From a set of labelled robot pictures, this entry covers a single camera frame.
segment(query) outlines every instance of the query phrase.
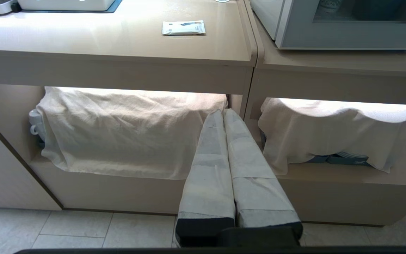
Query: cabinet panel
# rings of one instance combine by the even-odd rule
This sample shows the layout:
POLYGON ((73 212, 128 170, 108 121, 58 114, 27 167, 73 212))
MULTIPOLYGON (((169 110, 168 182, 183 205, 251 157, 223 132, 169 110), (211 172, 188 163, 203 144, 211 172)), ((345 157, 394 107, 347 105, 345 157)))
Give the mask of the cabinet panel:
POLYGON ((41 210, 61 209, 1 141, 0 207, 41 210))

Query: glass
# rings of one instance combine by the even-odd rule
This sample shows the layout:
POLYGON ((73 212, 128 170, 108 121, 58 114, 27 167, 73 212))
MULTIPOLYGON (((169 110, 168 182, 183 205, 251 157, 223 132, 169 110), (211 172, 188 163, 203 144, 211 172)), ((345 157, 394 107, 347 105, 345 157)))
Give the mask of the glass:
POLYGON ((320 0, 314 23, 406 23, 406 0, 320 0))

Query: white packet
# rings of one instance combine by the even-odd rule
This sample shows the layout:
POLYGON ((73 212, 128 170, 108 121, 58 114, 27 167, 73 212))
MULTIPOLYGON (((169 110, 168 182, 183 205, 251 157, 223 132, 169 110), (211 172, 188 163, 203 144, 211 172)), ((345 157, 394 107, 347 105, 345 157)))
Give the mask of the white packet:
POLYGON ((205 34, 203 20, 163 22, 162 34, 164 35, 192 35, 205 34))

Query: white sheet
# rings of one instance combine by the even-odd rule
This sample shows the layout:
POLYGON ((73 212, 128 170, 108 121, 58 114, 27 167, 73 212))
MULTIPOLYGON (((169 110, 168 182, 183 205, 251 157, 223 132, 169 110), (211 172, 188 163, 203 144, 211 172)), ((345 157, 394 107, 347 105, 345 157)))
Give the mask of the white sheet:
POLYGON ((263 227, 299 222, 295 209, 244 121, 227 109, 224 125, 238 225, 263 227))
POLYGON ((225 95, 45 87, 42 155, 69 172, 184 180, 225 95))
POLYGON ((198 141, 178 219, 235 218, 227 138, 220 110, 208 115, 198 141))
POLYGON ((389 173, 406 143, 406 105, 267 98, 261 111, 264 157, 277 175, 341 151, 389 173))

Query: tiled floor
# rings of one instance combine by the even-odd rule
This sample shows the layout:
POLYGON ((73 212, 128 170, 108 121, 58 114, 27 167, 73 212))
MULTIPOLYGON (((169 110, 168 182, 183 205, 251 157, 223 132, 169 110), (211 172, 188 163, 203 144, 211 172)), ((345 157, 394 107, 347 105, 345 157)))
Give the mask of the tiled floor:
MULTIPOLYGON (((175 217, 0 209, 0 254, 21 249, 174 246, 175 217)), ((303 246, 406 245, 406 217, 384 228, 304 224, 303 246)))

